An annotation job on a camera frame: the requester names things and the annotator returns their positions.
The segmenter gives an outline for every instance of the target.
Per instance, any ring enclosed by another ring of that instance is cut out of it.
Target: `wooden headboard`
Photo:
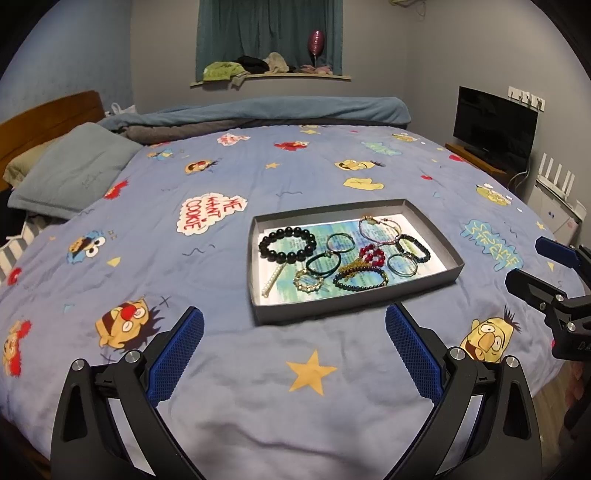
[[[36,106],[0,124],[0,190],[10,187],[2,176],[14,157],[104,117],[98,92],[89,90]]]

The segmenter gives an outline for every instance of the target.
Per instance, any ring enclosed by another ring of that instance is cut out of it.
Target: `gray pillow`
[[[99,125],[79,125],[44,153],[8,206],[70,219],[100,199],[141,148]]]

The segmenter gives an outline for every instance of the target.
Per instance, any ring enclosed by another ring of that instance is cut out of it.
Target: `blue duvet cover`
[[[208,193],[221,195],[209,224],[182,218],[187,200]],[[406,308],[447,346],[488,361],[519,357],[535,394],[560,363],[543,315],[507,293],[505,275],[523,268],[583,294],[572,271],[535,253],[535,240],[551,236],[540,219],[418,135],[277,126],[145,147],[104,198],[41,233],[16,283],[0,289],[2,415],[49,456],[71,362],[115,362],[194,305],[205,336],[158,411],[208,478],[383,478],[432,407],[386,334],[385,308],[254,327],[246,245],[256,215],[394,198],[415,204],[466,262],[454,285]],[[129,428],[122,435],[145,465]],[[456,454],[467,437],[462,430]]]

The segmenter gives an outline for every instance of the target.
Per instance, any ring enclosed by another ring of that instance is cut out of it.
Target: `green curtain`
[[[324,32],[317,65],[342,75],[343,0],[200,0],[196,78],[214,61],[279,52],[290,66],[312,64],[308,37]]]

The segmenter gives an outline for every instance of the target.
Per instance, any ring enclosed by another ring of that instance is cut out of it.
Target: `wooden floor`
[[[558,434],[562,428],[566,404],[564,393],[569,383],[570,363],[566,362],[558,376],[535,397],[535,415],[540,428],[544,474],[547,475],[560,461]]]

